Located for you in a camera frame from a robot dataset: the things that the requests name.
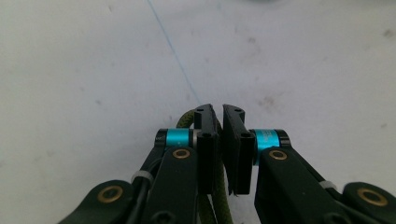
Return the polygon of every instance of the green rope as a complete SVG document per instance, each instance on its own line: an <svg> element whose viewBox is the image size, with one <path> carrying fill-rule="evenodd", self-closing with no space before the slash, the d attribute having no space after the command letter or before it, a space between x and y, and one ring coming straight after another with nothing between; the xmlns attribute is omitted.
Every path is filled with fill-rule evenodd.
<svg viewBox="0 0 396 224"><path fill-rule="evenodd" d="M194 110L186 112L181 116L177 123L177 128L190 128L194 122ZM217 120L218 132L221 134L222 129L219 121ZM212 195L213 207L216 216L213 212L212 205L210 204L209 198L206 194L198 195L198 211L201 222L204 224L233 224L233 219L230 213L230 207L227 202L227 193L224 185L224 168L221 161L221 156L218 154L215 165L215 192Z"/></svg>

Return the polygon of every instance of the thin blue thread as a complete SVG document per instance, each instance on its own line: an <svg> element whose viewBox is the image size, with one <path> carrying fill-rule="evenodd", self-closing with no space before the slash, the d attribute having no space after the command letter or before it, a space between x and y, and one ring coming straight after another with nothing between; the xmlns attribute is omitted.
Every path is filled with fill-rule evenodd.
<svg viewBox="0 0 396 224"><path fill-rule="evenodd" d="M187 84L189 85L189 87L190 87L190 89L191 89L191 91L192 91L192 94L193 94L194 97L195 97L195 100L198 102L199 105L201 105L201 104L202 104L202 103L201 103L201 100L199 99L198 94L197 94L197 92L195 91L195 88L192 86L192 83L190 82L190 79L189 79L189 77L187 76L187 73L186 73L186 70L184 69L183 64L181 64L181 61L180 61L180 59L178 58L178 55L177 55L177 53L176 53L176 50L175 50L175 48L174 48L174 46L173 46L173 44L172 44L172 42L171 42L171 39L170 39L168 33L166 33L166 30L165 30L165 28L163 27L163 23L161 22L161 19L160 19L160 17L158 16L157 11L155 10L154 6L152 5L151 0L147 0L147 1L148 1L148 4L149 4L149 7L151 8L152 13L153 13L154 16L155 16L155 19L157 19L157 22L160 24L160 27L161 27L161 29L163 30L163 34L165 35L166 42L168 42L169 48L170 48L170 49L172 50L172 52L174 53L175 58L176 58L176 61L177 61L177 64L178 64L178 66L180 67L181 73L183 74L184 78L186 78Z"/></svg>

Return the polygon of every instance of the blue ring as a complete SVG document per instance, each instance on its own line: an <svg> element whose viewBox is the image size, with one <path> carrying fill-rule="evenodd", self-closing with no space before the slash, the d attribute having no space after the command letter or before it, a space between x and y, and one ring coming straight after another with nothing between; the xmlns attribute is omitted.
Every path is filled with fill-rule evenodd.
<svg viewBox="0 0 396 224"><path fill-rule="evenodd" d="M189 129L168 129L166 147L188 147Z"/></svg>
<svg viewBox="0 0 396 224"><path fill-rule="evenodd" d="M257 142L257 158L254 165L259 165L260 155L269 147L280 147L279 137L275 130L254 129Z"/></svg>

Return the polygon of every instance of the dark object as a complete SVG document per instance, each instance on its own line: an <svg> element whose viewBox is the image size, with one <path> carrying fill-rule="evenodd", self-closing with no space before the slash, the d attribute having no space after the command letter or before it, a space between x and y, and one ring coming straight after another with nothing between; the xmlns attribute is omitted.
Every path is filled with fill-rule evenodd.
<svg viewBox="0 0 396 224"><path fill-rule="evenodd" d="M206 194L218 197L216 216L230 216L221 209L228 206L225 196L219 197L226 194L221 159L233 194L249 194L252 166L259 165L255 206L262 223L396 223L394 196L366 183L348 184L341 195L291 146L285 131L248 131L241 108L224 106L224 130L212 105L185 115L184 130L157 132L132 184L98 185L60 223L194 224L198 198L200 208L211 210Z"/></svg>

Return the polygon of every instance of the brass screw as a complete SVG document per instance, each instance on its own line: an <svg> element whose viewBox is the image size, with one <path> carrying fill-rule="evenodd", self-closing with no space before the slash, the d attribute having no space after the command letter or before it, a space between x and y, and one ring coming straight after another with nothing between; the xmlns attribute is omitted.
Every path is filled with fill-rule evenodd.
<svg viewBox="0 0 396 224"><path fill-rule="evenodd" d="M376 199L372 199L367 197L367 194L374 195ZM380 193L373 191L372 189L361 188L358 189L358 195L367 203L376 205L376 206L385 206L388 204L388 200Z"/></svg>
<svg viewBox="0 0 396 224"><path fill-rule="evenodd" d="M190 156L190 152L187 149L181 148L181 149L175 150L173 152L173 155L175 158L183 160Z"/></svg>
<svg viewBox="0 0 396 224"><path fill-rule="evenodd" d="M288 155L280 150L271 150L270 157L274 158L277 161L283 161L288 158Z"/></svg>
<svg viewBox="0 0 396 224"><path fill-rule="evenodd" d="M122 195L122 187L109 186L102 189L98 194L98 201L101 203L113 203Z"/></svg>

